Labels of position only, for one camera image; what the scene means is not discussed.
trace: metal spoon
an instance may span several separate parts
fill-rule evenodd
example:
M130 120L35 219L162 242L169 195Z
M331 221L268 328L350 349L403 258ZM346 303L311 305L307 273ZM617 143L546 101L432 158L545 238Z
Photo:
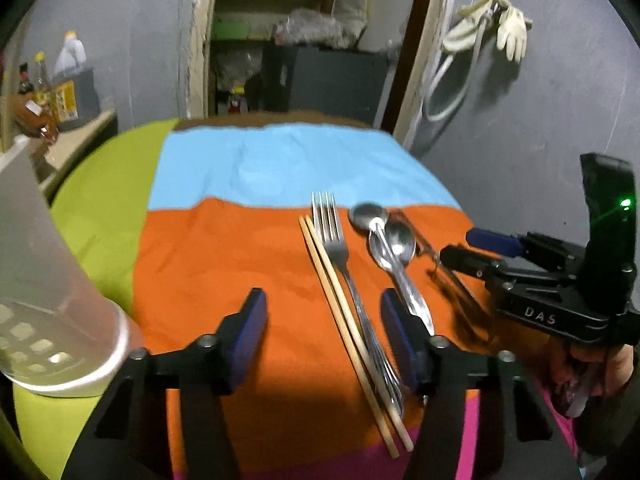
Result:
M413 280L407 275L404 267L391 250L389 242L386 239L385 225L388 218L389 213L385 208L371 202L356 204L349 209L349 221L351 224L363 231L373 231L378 237L381 247L388 255L392 274L409 313L419 317L429 334L435 335L433 318L431 317L431 311L427 306L427 302L424 301L422 294L415 286Z
M386 239L403 267L415 256L416 242L411 229L402 222L389 220L385 225ZM374 261L386 272L391 272L391 263L386 256L386 251L380 244L379 238L373 231L369 232L369 253Z

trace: orange fabric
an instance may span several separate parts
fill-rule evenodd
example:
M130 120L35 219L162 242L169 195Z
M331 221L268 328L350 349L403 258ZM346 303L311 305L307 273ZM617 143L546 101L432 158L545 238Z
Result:
M439 250L460 243L472 226L467 216L442 206L404 209ZM258 286L268 298L266 334L249 377L223 399L228 431L244 471L312 463L376 444L380 436L335 327L316 271L306 252L298 217L308 210L246 208L210 198L191 210L150 212L134 268L136 320L153 352L182 348L214 332ZM371 259L365 237L340 211L350 250L349 267L372 323L389 355L380 321L380 294L390 277ZM474 339L460 306L428 274L428 257L412 261L415 280L439 334L461 348L534 355L546 336L512 322L489 320ZM488 294L479 280L464 278L477 298ZM172 457L184 471L177 396L170 396ZM419 425L422 409L410 399L407 427Z

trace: white hose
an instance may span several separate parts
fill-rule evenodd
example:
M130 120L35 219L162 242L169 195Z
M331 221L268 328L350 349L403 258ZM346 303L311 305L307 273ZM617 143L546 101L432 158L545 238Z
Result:
M427 119L431 123L435 123L437 121L441 121L449 117L455 110L460 106L460 103L466 97L466 92L469 89L469 85L471 83L471 79L473 77L474 72L476 71L476 66L478 65L478 58L480 57L480 48L482 47L482 37L484 36L484 30L486 28L487 22L490 20L488 16L482 16L480 18L480 23L478 25L478 33L476 34L476 41L474 43L474 51L471 57L471 65L469 66L469 72L466 74L465 83L463 84L460 92L456 95L456 97L447 105L444 110L438 112L437 114L429 113L429 104L431 102L431 98L433 97L436 88L440 84L440 81L447 73L447 70L453 63L454 54L449 54L447 59L444 60L444 63L439 67L435 76L431 80L429 84L429 88L427 90L427 95L424 97L424 101L422 102L422 116Z

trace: sleeve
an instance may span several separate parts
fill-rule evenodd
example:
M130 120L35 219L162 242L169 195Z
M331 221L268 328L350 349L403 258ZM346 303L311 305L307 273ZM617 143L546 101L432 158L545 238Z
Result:
M640 416L639 348L634 348L634 372L623 390L611 397L591 397L574 420L580 448L594 456L605 456L626 439Z

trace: rubber glove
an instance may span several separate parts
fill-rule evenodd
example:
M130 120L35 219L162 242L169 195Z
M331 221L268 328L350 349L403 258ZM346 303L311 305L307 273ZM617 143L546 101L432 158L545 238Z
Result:
M469 6L460 6L458 16L462 18L442 40L442 47L448 54L456 54L473 48L480 24L480 18L490 12L497 2L503 9L511 6L509 0L478 0Z
M496 46L503 50L506 46L507 59L519 63L527 52L527 25L533 22L524 17L517 7L509 7L500 15Z

